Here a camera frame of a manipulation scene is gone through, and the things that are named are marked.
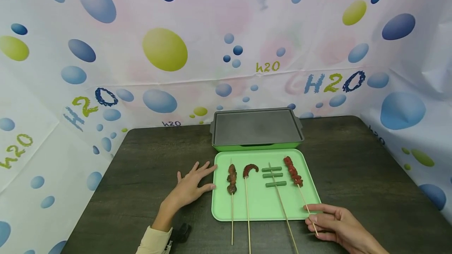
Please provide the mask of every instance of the bubble pattern backdrop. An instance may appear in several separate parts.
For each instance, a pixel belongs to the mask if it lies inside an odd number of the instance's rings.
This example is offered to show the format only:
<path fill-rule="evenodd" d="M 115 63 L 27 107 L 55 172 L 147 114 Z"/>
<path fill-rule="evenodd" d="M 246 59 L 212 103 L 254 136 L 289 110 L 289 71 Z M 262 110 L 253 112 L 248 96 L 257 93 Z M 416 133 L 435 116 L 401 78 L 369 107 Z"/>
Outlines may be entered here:
<path fill-rule="evenodd" d="M 0 167 L 0 205 L 26 209 L 0 217 L 1 253 L 60 254 L 130 129 L 207 125 L 233 109 L 360 117 L 452 223 L 451 0 L 0 8 L 0 140 L 25 151 Z"/>

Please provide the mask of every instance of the dark wooden table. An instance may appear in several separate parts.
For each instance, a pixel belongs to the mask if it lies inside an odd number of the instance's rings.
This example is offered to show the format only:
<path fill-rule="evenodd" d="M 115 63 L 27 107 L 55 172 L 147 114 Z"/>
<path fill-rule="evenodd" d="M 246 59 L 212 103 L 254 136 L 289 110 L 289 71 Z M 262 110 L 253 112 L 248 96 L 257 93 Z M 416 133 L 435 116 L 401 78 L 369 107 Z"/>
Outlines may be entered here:
<path fill-rule="evenodd" d="M 346 207 L 390 253 L 451 253 L 452 227 L 357 117 L 302 120 L 298 147 L 324 203 Z M 160 202 L 176 184 L 176 172 L 213 160 L 208 125 L 131 130 L 86 207 L 62 254 L 134 254 Z M 204 183 L 212 181 L 212 175 Z M 211 194 L 182 209 L 175 227 L 193 226 L 176 254 L 247 253 L 247 224 L 211 214 Z M 303 221 L 293 222 L 300 253 L 345 253 L 318 241 Z M 282 221 L 252 222 L 253 253 L 291 254 Z"/>

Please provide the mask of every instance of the yellow circle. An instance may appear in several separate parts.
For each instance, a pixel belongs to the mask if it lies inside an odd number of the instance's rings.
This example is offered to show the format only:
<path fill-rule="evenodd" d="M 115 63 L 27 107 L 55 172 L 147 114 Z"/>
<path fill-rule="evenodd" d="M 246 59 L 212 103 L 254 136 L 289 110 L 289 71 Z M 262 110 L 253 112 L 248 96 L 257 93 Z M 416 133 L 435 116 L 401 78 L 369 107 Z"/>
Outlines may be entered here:
<path fill-rule="evenodd" d="M 160 70 L 177 71 L 187 63 L 187 46 L 169 29 L 151 29 L 144 36 L 142 46 L 149 62 Z"/>
<path fill-rule="evenodd" d="M 204 116 L 207 114 L 207 109 L 204 107 L 196 107 L 195 110 L 193 110 L 193 113 L 198 116 Z"/>
<path fill-rule="evenodd" d="M 350 6 L 344 11 L 344 14 L 342 15 L 342 22 L 344 25 L 354 25 L 366 13 L 367 5 L 366 2 L 363 0 L 357 0 L 350 4 Z"/>
<path fill-rule="evenodd" d="M 28 46 L 23 41 L 9 35 L 0 37 L 0 49 L 15 61 L 24 61 L 30 54 Z"/>

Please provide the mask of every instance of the light green tray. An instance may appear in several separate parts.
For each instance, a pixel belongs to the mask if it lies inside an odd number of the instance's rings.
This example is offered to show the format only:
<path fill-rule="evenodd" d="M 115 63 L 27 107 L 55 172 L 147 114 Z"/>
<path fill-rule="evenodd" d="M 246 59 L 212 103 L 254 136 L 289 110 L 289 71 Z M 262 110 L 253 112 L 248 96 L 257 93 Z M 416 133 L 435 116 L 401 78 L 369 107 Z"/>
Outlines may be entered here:
<path fill-rule="evenodd" d="M 262 177 L 262 168 L 268 168 L 268 162 L 272 167 L 282 167 L 283 177 L 275 178 L 276 181 L 287 181 L 286 186 L 279 186 L 279 193 L 289 220 L 304 220 L 308 213 L 303 209 L 304 203 L 298 187 L 294 185 L 290 177 L 288 168 L 283 159 L 289 156 L 294 167 L 303 179 L 304 198 L 308 204 L 321 203 L 309 169 L 304 161 L 303 154 L 297 149 L 276 149 L 276 150 L 253 150 L 253 151 L 227 151 L 220 152 L 215 157 L 215 164 L 218 168 L 213 174 L 213 182 L 217 186 L 212 194 L 212 215 L 218 221 L 231 221 L 231 195 L 227 192 L 226 178 L 228 168 L 235 165 L 237 171 L 237 192 L 234 194 L 234 221 L 247 221 L 246 215 L 246 193 L 243 169 L 248 164 L 255 164 L 259 167 L 259 172 L 250 171 L 247 178 L 248 203 L 250 209 L 250 221 L 284 221 L 284 213 L 277 197 L 276 188 L 265 187 L 265 183 L 273 182 L 272 178 Z"/>

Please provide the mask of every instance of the right hand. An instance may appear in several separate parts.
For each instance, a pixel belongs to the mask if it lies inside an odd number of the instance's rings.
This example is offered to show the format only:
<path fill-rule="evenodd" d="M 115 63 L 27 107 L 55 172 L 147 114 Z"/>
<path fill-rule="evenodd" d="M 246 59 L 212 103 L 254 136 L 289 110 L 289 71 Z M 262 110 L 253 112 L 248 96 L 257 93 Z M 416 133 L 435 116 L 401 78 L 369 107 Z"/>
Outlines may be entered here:
<path fill-rule="evenodd" d="M 315 224 L 318 239 L 334 241 L 351 254 L 389 254 L 349 210 L 327 204 L 308 204 L 307 207 L 310 211 L 323 212 L 311 214 L 305 220 L 311 232 L 315 231 L 312 223 Z"/>

